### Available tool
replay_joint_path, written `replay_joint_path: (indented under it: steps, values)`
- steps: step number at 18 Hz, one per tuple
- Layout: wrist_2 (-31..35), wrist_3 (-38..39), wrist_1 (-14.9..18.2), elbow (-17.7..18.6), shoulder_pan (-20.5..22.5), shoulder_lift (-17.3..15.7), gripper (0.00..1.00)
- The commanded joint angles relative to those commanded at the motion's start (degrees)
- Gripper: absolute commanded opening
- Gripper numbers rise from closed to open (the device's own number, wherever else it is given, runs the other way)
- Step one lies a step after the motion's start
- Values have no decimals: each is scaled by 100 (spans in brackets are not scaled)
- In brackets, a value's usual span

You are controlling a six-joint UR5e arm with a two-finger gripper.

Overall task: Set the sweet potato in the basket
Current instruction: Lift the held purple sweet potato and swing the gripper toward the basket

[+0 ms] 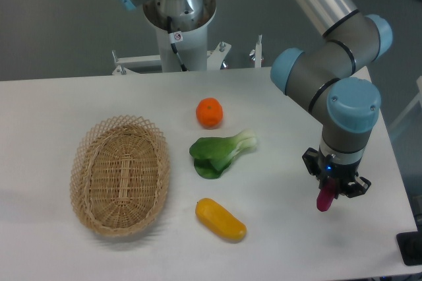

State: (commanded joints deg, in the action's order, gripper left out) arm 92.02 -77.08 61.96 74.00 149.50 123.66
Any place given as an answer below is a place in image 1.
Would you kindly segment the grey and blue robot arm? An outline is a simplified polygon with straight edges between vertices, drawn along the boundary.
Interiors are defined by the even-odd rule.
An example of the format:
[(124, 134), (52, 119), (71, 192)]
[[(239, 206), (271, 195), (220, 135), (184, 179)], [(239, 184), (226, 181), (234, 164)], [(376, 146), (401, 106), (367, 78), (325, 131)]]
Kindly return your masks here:
[[(357, 71), (377, 60), (392, 44), (390, 25), (377, 15), (362, 15), (352, 0), (296, 0), (324, 38), (312, 53), (282, 52), (270, 78), (286, 95), (322, 124), (318, 149), (303, 161), (319, 182), (320, 198), (364, 195), (369, 180), (358, 167), (377, 122), (381, 99)], [(128, 10), (144, 9), (158, 31), (162, 70), (203, 71), (208, 67), (205, 38), (184, 35), (204, 29), (215, 13), (212, 0), (120, 0)]]

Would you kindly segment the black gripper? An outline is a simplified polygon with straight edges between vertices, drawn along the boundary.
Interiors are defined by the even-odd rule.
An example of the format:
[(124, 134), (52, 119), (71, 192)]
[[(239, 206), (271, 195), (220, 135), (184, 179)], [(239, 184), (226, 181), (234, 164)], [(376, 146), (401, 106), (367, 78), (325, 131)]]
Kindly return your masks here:
[(336, 197), (339, 195), (347, 198), (354, 198), (364, 195), (371, 182), (359, 176), (358, 167), (361, 159), (353, 163), (343, 164), (343, 160), (337, 161), (338, 156), (335, 154), (324, 155), (321, 150), (308, 148), (302, 155), (303, 162), (309, 174), (316, 177), (319, 182), (318, 188), (324, 185), (328, 178), (332, 178), (336, 182)]

